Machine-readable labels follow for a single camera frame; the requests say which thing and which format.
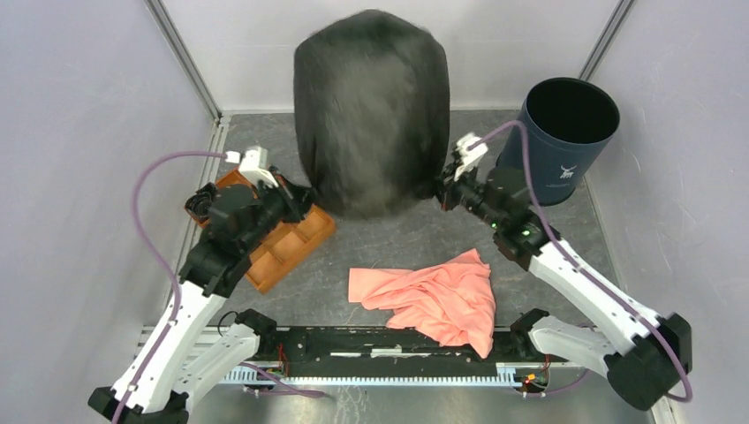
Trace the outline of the dark blue trash bin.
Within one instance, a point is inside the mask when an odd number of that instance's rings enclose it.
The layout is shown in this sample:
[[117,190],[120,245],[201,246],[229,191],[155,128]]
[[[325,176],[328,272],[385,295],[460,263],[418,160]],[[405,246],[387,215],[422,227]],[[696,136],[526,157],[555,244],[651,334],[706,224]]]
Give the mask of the dark blue trash bin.
[[518,113],[528,133],[533,191],[543,207],[566,201],[620,124],[613,98],[581,79],[545,79]]

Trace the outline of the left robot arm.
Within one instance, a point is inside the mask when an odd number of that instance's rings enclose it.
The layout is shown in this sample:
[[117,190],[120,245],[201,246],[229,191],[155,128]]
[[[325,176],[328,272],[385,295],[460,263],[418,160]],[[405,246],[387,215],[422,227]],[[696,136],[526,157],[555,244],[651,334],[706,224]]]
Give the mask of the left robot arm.
[[205,224],[178,272],[163,316],[125,373],[94,389],[88,406],[112,423],[186,423],[194,407],[241,361],[270,358],[272,320],[248,311],[195,360],[188,354],[210,319],[251,267],[250,255],[280,223],[299,223],[312,207],[309,188],[276,168],[248,184],[209,183],[186,203]]

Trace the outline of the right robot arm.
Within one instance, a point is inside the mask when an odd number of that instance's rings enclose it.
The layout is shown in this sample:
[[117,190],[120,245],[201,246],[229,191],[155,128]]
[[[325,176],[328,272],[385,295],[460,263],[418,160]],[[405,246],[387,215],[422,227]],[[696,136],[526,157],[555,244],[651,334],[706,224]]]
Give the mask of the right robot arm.
[[628,296],[587,264],[533,211],[520,170],[492,169],[485,182],[476,170],[452,163],[436,180],[443,210],[457,206],[486,223],[497,250],[569,300],[594,325],[583,329],[540,309],[521,316],[510,337],[512,353],[533,360],[544,353],[604,377],[628,405],[651,409],[692,369],[692,327]]

